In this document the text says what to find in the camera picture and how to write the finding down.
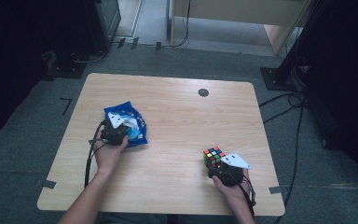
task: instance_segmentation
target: snack bag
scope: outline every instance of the snack bag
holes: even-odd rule
[[[121,124],[128,127],[129,144],[127,147],[147,144],[145,120],[132,107],[130,101],[122,105],[107,107],[103,111],[105,112],[105,118],[112,122],[114,128]]]

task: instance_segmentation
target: table top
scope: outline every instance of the table top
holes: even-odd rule
[[[199,95],[206,89],[209,95]],[[147,145],[126,148],[101,211],[231,214],[202,159],[218,146],[251,166],[256,216],[281,216],[282,195],[251,83],[171,77],[90,74],[76,103],[37,206],[67,210],[84,188],[89,140],[103,109],[130,101],[147,124]],[[90,179],[96,173],[93,161]]]

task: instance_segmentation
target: human hand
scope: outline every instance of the human hand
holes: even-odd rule
[[[101,132],[98,133],[97,138],[101,138]],[[97,161],[97,174],[110,177],[115,171],[121,152],[128,144],[128,136],[126,135],[121,143],[121,146],[112,146],[101,141],[94,143],[93,151],[95,153],[95,160]]]
[[[242,169],[243,175],[249,179],[249,172],[247,169]],[[240,223],[255,223],[251,211],[249,210],[248,203],[246,202],[245,196],[241,188],[236,185],[233,187],[225,186],[217,176],[212,176],[212,180],[216,187],[223,193],[228,207],[231,209],[233,214],[236,216]],[[241,186],[245,192],[249,195],[250,187],[246,181],[242,181]]]

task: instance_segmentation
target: black cable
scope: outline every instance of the black cable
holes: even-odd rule
[[[100,150],[100,148],[101,148],[101,147],[104,147],[105,145],[106,145],[106,143],[105,143],[105,144],[103,144],[103,145],[101,145],[101,146],[100,146],[100,147],[98,147],[97,149],[95,149],[94,153],[92,153],[91,158],[93,158],[93,157],[94,157],[94,155],[95,155],[95,153],[97,153],[97,151],[98,151],[98,150]]]
[[[188,0],[188,7],[187,7],[187,17],[186,17],[186,35],[183,38],[182,42],[179,45],[176,46],[171,46],[172,48],[178,48],[181,47],[182,45],[185,44],[185,42],[188,40],[188,18],[190,16],[190,5],[191,5],[191,0]]]
[[[178,45],[175,46],[161,46],[162,48],[178,48],[181,47],[185,44],[185,42],[188,40],[188,18],[190,16],[190,5],[191,5],[191,0],[188,1],[188,8],[187,8],[187,16],[186,16],[186,25],[184,23],[185,29],[186,29],[186,35],[184,37],[184,39],[182,40],[182,42]],[[112,42],[112,46],[115,44],[119,44],[120,42]],[[141,45],[141,46],[148,46],[148,47],[155,47],[156,45],[151,45],[151,44],[137,44],[137,45]]]
[[[242,191],[242,193],[243,193],[243,196],[245,197],[246,203],[248,204],[249,210],[251,211],[252,216],[254,216],[254,215],[255,215],[255,211],[254,211],[254,209],[253,209],[253,206],[254,206],[254,204],[255,204],[255,201],[252,201],[252,202],[251,202],[251,199],[249,198],[248,193],[246,193],[246,190],[243,188],[243,186],[241,185],[241,183],[239,183],[239,182],[237,181],[237,179],[236,179],[230,172],[227,172],[227,173],[228,173],[229,176],[231,176],[231,178],[235,181],[235,183],[238,185],[238,187],[240,187],[240,189],[241,189],[241,191]]]
[[[283,111],[282,113],[279,113],[279,114],[277,114],[277,115],[274,115],[274,116],[272,116],[272,118],[270,118],[270,119],[264,120],[264,121],[263,121],[263,124],[266,124],[267,122],[269,122],[269,121],[271,121],[271,120],[273,120],[273,119],[276,119],[276,118],[279,117],[280,115],[286,114],[287,112],[289,112],[290,110],[292,110],[292,109],[294,109],[294,108],[295,108],[295,107],[291,106],[290,108],[288,108],[287,110]]]
[[[92,149],[94,148],[94,144],[97,141],[98,132],[100,131],[101,126],[103,126],[105,123],[106,123],[105,119],[103,121],[101,121],[101,123],[97,127],[97,130],[95,131],[94,137],[92,138],[92,140],[89,141],[90,144],[91,144],[91,147],[89,148],[89,156],[87,158],[87,163],[86,163],[86,173],[85,173],[85,176],[84,176],[84,188],[89,184],[90,167],[91,167],[91,159],[92,159],[92,157],[91,157]]]
[[[264,105],[266,105],[268,103],[271,103],[271,102],[273,102],[275,100],[278,100],[279,98],[281,98],[283,96],[289,96],[289,95],[293,95],[293,94],[296,94],[296,93],[298,93],[298,91],[294,91],[294,92],[291,92],[291,93],[285,93],[285,94],[282,94],[282,95],[275,96],[274,98],[269,99],[266,102],[260,104],[258,107],[262,107],[262,106],[264,106]]]
[[[291,106],[290,108],[286,109],[285,111],[283,111],[283,112],[281,112],[281,113],[279,113],[279,114],[277,114],[277,115],[274,115],[274,116],[272,116],[271,118],[269,118],[269,119],[267,119],[267,120],[264,120],[264,121],[263,121],[263,124],[266,124],[266,123],[268,123],[269,121],[271,121],[271,120],[273,120],[273,119],[276,119],[277,117],[279,117],[279,116],[281,116],[281,115],[286,114],[287,112],[289,112],[289,111],[292,110],[292,109],[302,107],[303,104],[304,104],[304,100],[297,96],[297,94],[300,94],[300,93],[301,93],[301,92],[299,92],[299,91],[295,91],[295,92],[292,92],[292,93],[282,94],[282,95],[276,96],[276,97],[274,97],[274,98],[272,98],[272,99],[270,99],[270,100],[267,100],[265,103],[261,104],[259,107],[261,107],[261,106],[263,106],[263,105],[266,105],[266,104],[268,104],[268,103],[270,103],[270,102],[272,102],[272,101],[275,101],[275,100],[277,100],[277,99],[279,99],[279,98],[281,98],[281,97],[283,97],[283,96],[288,96],[287,101],[288,101],[289,105]],[[299,103],[296,104],[296,105],[293,104],[293,103],[291,102],[292,97],[297,98],[297,100],[299,101]]]
[[[295,150],[295,165],[294,165],[294,170],[293,170],[293,175],[292,175],[292,181],[289,185],[289,191],[287,192],[287,196],[286,198],[284,199],[284,206],[286,207],[288,201],[289,201],[289,198],[290,198],[290,195],[292,193],[292,189],[293,189],[293,185],[295,184],[295,179],[296,179],[296,170],[297,170],[297,161],[298,161],[298,137],[299,137],[299,133],[300,133],[300,126],[301,126],[301,120],[302,120],[302,115],[303,115],[303,111],[304,111],[304,105],[301,106],[301,111],[300,111],[300,118],[298,120],[298,125],[297,125],[297,130],[296,130],[296,150]],[[280,220],[281,220],[282,217],[278,217],[276,220],[275,220],[275,224],[277,224]]]
[[[95,59],[95,60],[90,60],[90,61],[81,61],[81,60],[74,60],[74,63],[96,63],[98,61],[101,60],[101,58],[103,58],[103,56],[105,55],[106,53],[104,52],[103,55],[101,55],[99,58]]]

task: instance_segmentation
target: blue chip bag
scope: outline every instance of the blue chip bag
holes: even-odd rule
[[[142,115],[132,107],[130,101],[122,105],[107,107],[103,111],[105,112],[105,118],[107,120],[109,120],[109,113],[120,115],[123,119],[136,120],[136,124],[132,123],[127,130],[127,135],[129,136],[129,144],[127,147],[147,144],[145,120],[142,118]]]

